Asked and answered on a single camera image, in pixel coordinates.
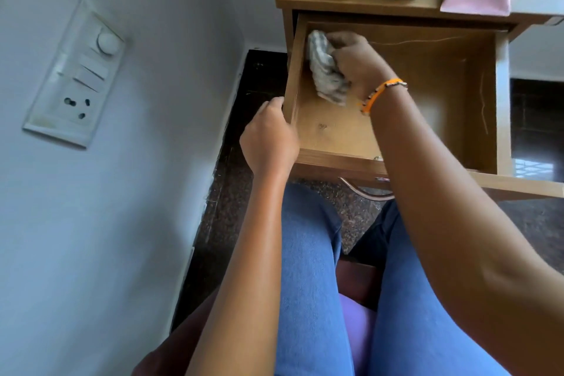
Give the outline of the person's left hand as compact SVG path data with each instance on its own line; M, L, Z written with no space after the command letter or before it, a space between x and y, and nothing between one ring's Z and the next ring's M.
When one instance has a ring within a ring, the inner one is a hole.
M244 158L256 177L287 179L300 150L296 128L285 118L258 118L258 111L239 140Z

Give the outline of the person's right hand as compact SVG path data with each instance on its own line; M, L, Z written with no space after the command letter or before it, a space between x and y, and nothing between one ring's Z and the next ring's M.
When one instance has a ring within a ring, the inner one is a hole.
M379 86L399 76L373 49L368 40L350 31L331 32L332 57L342 75L350 82L351 92L365 101Z

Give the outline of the grey checked cleaning cloth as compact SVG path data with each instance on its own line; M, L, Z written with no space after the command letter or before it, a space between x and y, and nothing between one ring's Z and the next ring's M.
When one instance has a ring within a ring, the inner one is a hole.
M313 30L307 38L307 59L318 97L337 106L346 106L350 82L337 67L335 47L327 35Z

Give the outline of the wooden drawer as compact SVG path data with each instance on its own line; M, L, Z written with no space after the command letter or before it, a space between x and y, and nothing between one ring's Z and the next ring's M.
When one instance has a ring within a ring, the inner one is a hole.
M345 106L318 96L313 31L343 32ZM502 26L298 15L284 115L300 137L292 176L342 182L372 201L415 195L431 180L453 196L564 199L564 184L513 172L509 37Z

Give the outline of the person's right forearm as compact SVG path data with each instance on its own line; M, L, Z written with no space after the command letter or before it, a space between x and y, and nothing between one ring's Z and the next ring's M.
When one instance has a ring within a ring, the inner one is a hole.
M564 275L445 147L406 88L386 89L370 119L405 227L448 315L514 376L564 376Z

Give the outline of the person's left forearm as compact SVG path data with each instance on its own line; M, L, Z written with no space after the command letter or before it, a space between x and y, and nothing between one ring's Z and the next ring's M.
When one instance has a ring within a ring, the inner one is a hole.
M254 175L236 246L186 376L273 376L281 292L281 209L289 171Z

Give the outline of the wooden bedside table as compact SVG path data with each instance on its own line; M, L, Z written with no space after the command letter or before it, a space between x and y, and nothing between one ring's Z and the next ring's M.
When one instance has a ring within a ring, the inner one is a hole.
M443 0L276 0L283 15L288 54L292 52L298 12L312 11L370 17L433 18L462 27L506 28L510 41L532 25L556 25L564 19L564 0L511 0L511 15L476 16L440 11Z

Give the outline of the orange wrist band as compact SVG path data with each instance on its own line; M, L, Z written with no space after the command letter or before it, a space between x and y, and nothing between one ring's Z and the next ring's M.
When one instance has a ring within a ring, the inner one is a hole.
M385 82L381 83L366 99L364 99L364 101L362 102L360 112L363 115L367 115L367 116L370 115L372 106L374 105L374 102L377 100L377 98L380 95L382 95L386 89L395 86L402 86L404 88L408 87L407 83L401 80L400 78L393 78L390 80L386 80Z

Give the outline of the person's left leg in jeans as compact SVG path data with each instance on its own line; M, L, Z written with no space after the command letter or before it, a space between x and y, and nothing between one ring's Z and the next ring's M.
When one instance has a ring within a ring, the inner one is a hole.
M288 183L281 210L276 376L354 376L335 269L342 221L308 187Z

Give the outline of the person's leg in jeans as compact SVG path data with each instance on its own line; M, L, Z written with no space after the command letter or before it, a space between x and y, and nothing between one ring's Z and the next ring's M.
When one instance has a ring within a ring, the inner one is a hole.
M384 205L349 256L383 269L368 376L511 376L444 310L396 201Z
M354 376L335 269L342 221L308 187L288 183L281 210L276 376Z

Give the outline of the purple seat cushion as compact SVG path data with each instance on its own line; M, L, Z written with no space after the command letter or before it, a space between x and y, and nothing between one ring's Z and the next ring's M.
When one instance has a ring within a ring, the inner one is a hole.
M367 376L376 312L339 294L355 376Z

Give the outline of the person's right leg in jeans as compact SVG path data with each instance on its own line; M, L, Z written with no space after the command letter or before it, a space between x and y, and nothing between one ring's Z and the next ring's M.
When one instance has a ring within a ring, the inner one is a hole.
M511 376L444 310L396 201L384 205L349 256L383 269L368 376Z

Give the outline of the white wall switchboard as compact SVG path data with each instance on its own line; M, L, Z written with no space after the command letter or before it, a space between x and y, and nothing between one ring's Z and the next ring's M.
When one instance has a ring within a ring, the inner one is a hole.
M88 148L127 45L128 34L110 10L79 0L23 130Z

